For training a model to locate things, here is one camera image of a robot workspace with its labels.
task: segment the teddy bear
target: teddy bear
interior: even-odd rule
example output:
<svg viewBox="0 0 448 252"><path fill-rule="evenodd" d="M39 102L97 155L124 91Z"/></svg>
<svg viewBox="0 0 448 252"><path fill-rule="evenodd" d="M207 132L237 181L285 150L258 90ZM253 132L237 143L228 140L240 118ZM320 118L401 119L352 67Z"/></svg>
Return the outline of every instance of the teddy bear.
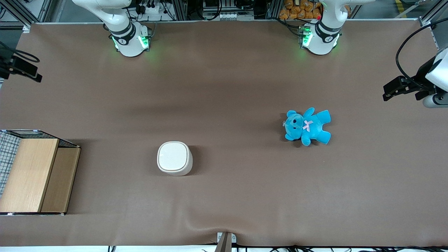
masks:
<svg viewBox="0 0 448 252"><path fill-rule="evenodd" d="M302 144L309 146L311 140L317 140L323 144L330 141L331 133L322 129L323 125L331 122L332 118L328 110L321 111L315 115L314 108L309 108L303 116L294 110L289 110L286 115L288 119L284 122L286 129L285 138L289 141L302 139Z"/></svg>

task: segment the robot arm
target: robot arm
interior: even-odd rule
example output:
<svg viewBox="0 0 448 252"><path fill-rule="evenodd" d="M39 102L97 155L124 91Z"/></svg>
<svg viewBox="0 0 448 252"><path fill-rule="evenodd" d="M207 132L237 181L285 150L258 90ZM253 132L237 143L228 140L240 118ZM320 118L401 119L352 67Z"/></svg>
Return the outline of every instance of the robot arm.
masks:
<svg viewBox="0 0 448 252"><path fill-rule="evenodd" d="M400 94L417 92L415 98L423 99L427 108L448 108L448 47L441 49L423 64L411 77L398 76L384 88L383 100L388 101Z"/></svg>
<svg viewBox="0 0 448 252"><path fill-rule="evenodd" d="M347 20L348 4L368 4L375 0L319 0L324 5L322 18L314 24L306 24L310 28L302 46L311 53L324 55L336 46L339 32Z"/></svg>
<svg viewBox="0 0 448 252"><path fill-rule="evenodd" d="M122 8L132 0L72 0L76 5L101 19L109 31L115 47L124 56L134 57L149 48L151 30L139 22L132 22Z"/></svg>

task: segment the wooden panel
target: wooden panel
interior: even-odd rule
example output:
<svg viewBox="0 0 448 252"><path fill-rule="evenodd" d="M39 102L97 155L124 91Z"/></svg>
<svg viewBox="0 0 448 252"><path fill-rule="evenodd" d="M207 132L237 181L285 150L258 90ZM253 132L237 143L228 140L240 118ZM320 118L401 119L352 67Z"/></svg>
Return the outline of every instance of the wooden panel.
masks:
<svg viewBox="0 0 448 252"><path fill-rule="evenodd" d="M58 148L41 212L65 213L81 148Z"/></svg>
<svg viewBox="0 0 448 252"><path fill-rule="evenodd" d="M0 212L39 212L59 139L22 139L0 200Z"/></svg>

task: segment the teddy bear leg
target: teddy bear leg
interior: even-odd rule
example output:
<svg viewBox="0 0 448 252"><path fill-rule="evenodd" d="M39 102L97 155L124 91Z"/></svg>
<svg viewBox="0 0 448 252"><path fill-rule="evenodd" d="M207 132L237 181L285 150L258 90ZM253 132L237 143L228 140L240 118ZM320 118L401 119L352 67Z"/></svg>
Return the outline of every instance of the teddy bear leg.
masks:
<svg viewBox="0 0 448 252"><path fill-rule="evenodd" d="M330 132L327 131L321 131L319 133L319 135L317 136L316 140L323 143L323 144L327 144L330 141L330 138L332 137Z"/></svg>

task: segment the table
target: table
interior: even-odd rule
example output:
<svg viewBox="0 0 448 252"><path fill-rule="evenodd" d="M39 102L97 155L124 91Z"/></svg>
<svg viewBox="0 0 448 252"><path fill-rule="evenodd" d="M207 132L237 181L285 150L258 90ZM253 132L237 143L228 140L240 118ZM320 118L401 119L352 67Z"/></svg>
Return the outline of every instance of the table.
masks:
<svg viewBox="0 0 448 252"><path fill-rule="evenodd" d="M326 56L277 22L159 24L125 58L101 25L33 25L18 49L41 84L3 84L1 128L39 128L83 147L66 216L2 217L0 245L210 243L442 245L448 238L448 110L382 101L395 53L418 21L349 21ZM436 53L428 30L401 55ZM328 145L286 142L290 109L329 109ZM192 172L156 165L187 143Z"/></svg>

